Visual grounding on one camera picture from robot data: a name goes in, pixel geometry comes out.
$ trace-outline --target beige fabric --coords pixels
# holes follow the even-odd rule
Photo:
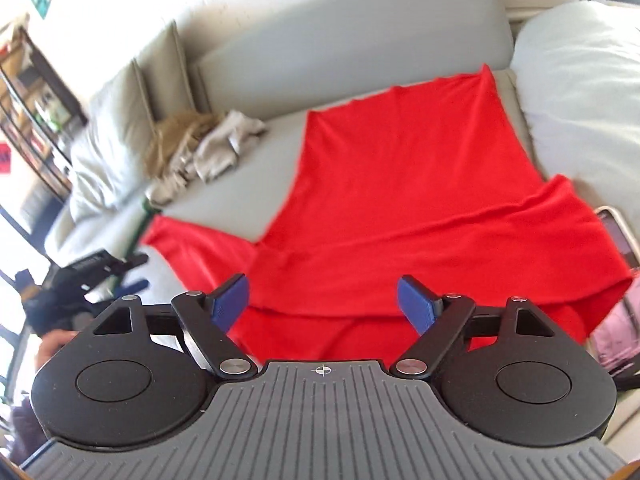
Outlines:
[[[75,222],[119,207],[145,181],[144,154],[155,134],[135,61],[121,70],[103,97],[71,151],[70,212]]]
[[[195,110],[184,50],[175,22],[160,32],[136,60],[157,121],[184,110]]]
[[[221,115],[187,110],[156,124],[156,136],[145,155],[146,176],[160,177],[183,139],[187,139],[187,146],[194,151],[204,136],[223,118]]]
[[[194,180],[207,183],[235,167],[240,156],[257,145],[257,136],[266,129],[261,120],[231,110],[203,136],[204,128],[200,125],[204,123],[198,117],[195,119],[195,127],[182,135],[175,153],[164,165],[162,176],[155,178],[146,190],[146,197],[155,208],[164,208]]]

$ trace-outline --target gray sofa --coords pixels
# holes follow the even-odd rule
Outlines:
[[[235,108],[266,121],[269,133],[236,170],[209,185],[195,182],[164,214],[257,240],[287,197],[310,108],[475,72],[483,63],[491,67],[511,124],[537,164],[510,70],[513,43],[501,0],[312,0],[288,10],[189,67],[198,110]],[[118,210],[78,224],[66,208],[46,248],[61,265],[100,248],[124,256],[144,217],[142,189]],[[146,250],[150,263],[128,278],[150,280],[143,301],[164,302],[183,292],[164,260]],[[640,408],[636,397],[615,421],[616,431]],[[629,452],[625,458],[632,458]]]

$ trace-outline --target beige cushion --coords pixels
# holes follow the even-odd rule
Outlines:
[[[72,147],[75,222],[118,208],[145,181],[144,157],[153,136],[142,73],[132,61],[113,79]]]
[[[136,57],[156,121],[194,110],[184,50],[172,22]]]
[[[204,79],[200,73],[199,65],[197,63],[189,65],[188,73],[191,93],[193,94],[193,101],[196,103],[196,109],[202,114],[210,114],[211,105],[209,104],[209,98],[207,97],[207,91],[205,90]]]

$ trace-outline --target sofa cushion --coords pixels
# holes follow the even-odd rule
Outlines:
[[[511,68],[539,169],[619,209],[640,237],[640,32],[626,11],[575,2],[530,20]]]
[[[502,0],[309,0],[206,53],[192,79],[213,112],[265,121],[482,64],[503,70],[512,54]]]
[[[145,181],[144,157],[153,136],[145,86],[133,61],[113,80],[72,147],[69,207],[75,222],[117,208]]]
[[[67,200],[44,240],[44,250],[54,262],[58,262],[57,256],[75,228],[76,223],[71,216],[69,200]]]
[[[75,224],[61,246],[54,247],[50,242],[47,254],[61,267],[101,249],[116,258],[123,258],[148,215],[143,207],[144,198],[142,187],[117,210],[84,218]]]
[[[184,49],[175,22],[171,22],[136,57],[156,121],[194,110]]]

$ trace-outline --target red sign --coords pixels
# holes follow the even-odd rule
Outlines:
[[[0,174],[11,173],[11,147],[6,142],[0,142]]]

